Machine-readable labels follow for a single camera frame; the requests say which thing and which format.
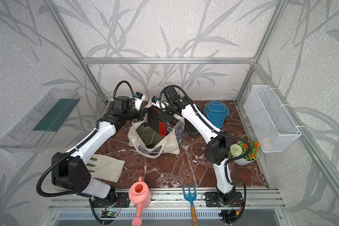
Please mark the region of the red black ping pong set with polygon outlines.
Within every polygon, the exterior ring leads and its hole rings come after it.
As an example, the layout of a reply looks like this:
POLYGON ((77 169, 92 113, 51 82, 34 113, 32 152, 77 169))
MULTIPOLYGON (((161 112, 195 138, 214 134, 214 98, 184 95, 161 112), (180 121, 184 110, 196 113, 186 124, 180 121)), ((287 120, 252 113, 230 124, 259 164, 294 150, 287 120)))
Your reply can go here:
POLYGON ((148 108, 147 113, 148 126, 163 137, 167 136, 179 122, 179 119, 154 105, 148 108))

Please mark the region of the beige canvas tote bag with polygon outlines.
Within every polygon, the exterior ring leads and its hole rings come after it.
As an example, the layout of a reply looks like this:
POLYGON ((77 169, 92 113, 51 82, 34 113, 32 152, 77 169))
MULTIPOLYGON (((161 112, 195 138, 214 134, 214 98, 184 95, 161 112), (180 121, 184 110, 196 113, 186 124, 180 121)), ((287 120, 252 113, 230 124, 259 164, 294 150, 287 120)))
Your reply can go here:
MULTIPOLYGON (((148 110, 150 106, 152 106, 151 101, 149 101, 145 108, 148 110)), ((179 154, 184 134, 185 119, 179 121, 177 125, 174 126, 174 129, 167 136, 163 137, 163 140, 155 145, 154 148, 147 148, 136 132, 136 129, 138 129, 143 122, 147 123, 147 116, 148 113, 144 121, 139 121, 131 125, 128 132, 129 145, 134 147, 139 154, 152 159, 158 158, 162 153, 179 154)))

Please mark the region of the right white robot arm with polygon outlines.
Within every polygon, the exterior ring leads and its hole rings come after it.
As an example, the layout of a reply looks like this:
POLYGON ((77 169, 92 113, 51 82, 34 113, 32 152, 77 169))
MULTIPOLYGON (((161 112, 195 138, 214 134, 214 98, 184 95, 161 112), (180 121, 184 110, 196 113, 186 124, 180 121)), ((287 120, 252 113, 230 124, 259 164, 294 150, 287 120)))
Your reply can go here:
POLYGON ((192 99, 180 86, 169 85, 162 89, 159 95, 160 100, 162 100, 162 95, 165 96, 169 105, 161 109, 160 118, 169 120, 174 114, 179 114, 187 119, 202 135, 207 144, 204 151, 205 157, 215 170, 218 202, 224 207, 230 206, 235 200, 235 185, 238 182, 231 180, 228 165, 232 161, 247 156, 251 152, 251 144, 244 138, 231 136, 227 132, 215 127, 199 112, 192 99), (240 155, 237 157, 230 157, 231 140, 238 140, 247 144, 248 150, 245 153, 240 151, 240 155))

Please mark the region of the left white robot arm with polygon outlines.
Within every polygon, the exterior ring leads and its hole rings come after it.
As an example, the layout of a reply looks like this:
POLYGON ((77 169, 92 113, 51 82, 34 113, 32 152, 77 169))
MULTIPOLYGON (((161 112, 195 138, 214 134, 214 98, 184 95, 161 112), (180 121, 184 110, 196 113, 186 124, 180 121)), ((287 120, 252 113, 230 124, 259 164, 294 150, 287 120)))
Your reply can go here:
POLYGON ((97 120, 93 131, 73 148, 52 157, 51 166, 37 182, 37 194, 42 197, 79 195, 115 204, 118 200, 115 188, 91 176, 87 164, 93 154, 127 122, 144 119, 147 111, 142 102, 145 97, 139 92, 132 92, 131 97, 114 93, 111 107, 97 120), (42 183, 49 174, 52 184, 64 188, 64 192, 47 193, 42 190, 42 183))

